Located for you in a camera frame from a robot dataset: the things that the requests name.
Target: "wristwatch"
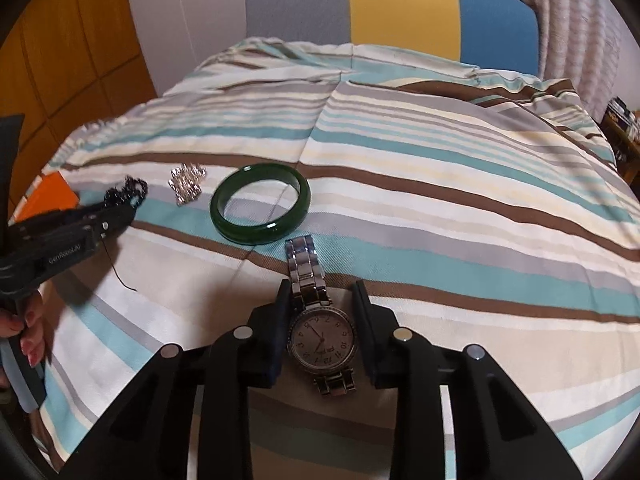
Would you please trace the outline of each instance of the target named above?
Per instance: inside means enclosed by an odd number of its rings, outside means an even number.
[[[287,349],[302,368],[315,376],[323,397],[356,389],[348,367],[356,351],[356,332],[349,316],[332,307],[324,271],[311,235],[285,242],[294,319]]]

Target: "watch hands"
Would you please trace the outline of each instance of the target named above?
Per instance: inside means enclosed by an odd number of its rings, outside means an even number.
[[[322,335],[320,336],[320,342],[318,343],[318,346],[317,346],[317,347],[316,347],[316,349],[314,350],[314,353],[318,352],[318,349],[320,348],[320,345],[321,345],[322,343],[324,343],[324,332],[322,332]]]
[[[314,331],[314,334],[316,334],[320,339],[322,339],[322,336],[318,332],[316,332],[316,329],[311,326],[311,323],[309,323],[309,328]]]

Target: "metal screw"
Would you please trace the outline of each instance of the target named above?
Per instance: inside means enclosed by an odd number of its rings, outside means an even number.
[[[234,337],[236,339],[249,339],[254,334],[250,326],[242,325],[234,330]]]
[[[394,330],[394,337],[398,339],[398,341],[406,342],[409,341],[409,339],[411,339],[413,336],[414,333],[403,326]]]
[[[466,347],[466,354],[472,359],[479,361],[486,355],[486,352],[480,345],[469,345]]]
[[[180,353],[180,347],[178,345],[174,345],[173,343],[164,345],[160,349],[160,355],[165,359],[171,359],[172,357],[176,357]]]

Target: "orange object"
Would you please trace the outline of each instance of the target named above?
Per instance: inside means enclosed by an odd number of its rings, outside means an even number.
[[[51,173],[42,178],[16,215],[15,221],[21,222],[49,211],[73,209],[78,202],[78,196],[71,190],[62,175],[59,172]]]

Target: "hand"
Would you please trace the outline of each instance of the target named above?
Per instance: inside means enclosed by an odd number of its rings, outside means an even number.
[[[20,349],[27,356],[32,367],[42,361],[44,357],[43,312],[42,296],[37,291],[28,299],[24,309],[26,329],[25,323],[18,316],[0,308],[0,337],[12,337],[25,329],[20,338]],[[0,388],[7,387],[9,387],[9,381],[0,368]]]

